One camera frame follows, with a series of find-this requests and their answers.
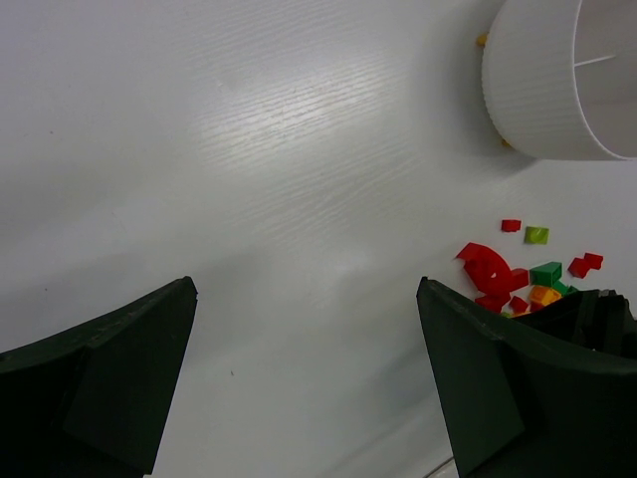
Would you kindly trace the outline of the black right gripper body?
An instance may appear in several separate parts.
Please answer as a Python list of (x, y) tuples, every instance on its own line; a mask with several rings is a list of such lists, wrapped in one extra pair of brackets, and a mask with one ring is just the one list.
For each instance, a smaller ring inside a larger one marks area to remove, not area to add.
[(614, 290), (570, 294), (518, 321), (544, 334), (605, 354), (636, 353), (636, 318)]

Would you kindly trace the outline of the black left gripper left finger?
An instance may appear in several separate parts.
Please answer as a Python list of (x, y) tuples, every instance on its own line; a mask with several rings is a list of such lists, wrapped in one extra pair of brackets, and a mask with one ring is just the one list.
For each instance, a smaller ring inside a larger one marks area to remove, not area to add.
[(151, 475), (196, 306), (184, 277), (2, 353), (2, 476)]

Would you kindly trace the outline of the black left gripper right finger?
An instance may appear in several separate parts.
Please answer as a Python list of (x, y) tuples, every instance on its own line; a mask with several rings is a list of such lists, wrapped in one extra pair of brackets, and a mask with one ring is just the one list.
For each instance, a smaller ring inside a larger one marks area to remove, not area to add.
[(632, 477), (636, 353), (605, 354), (423, 279), (417, 303), (462, 477)]

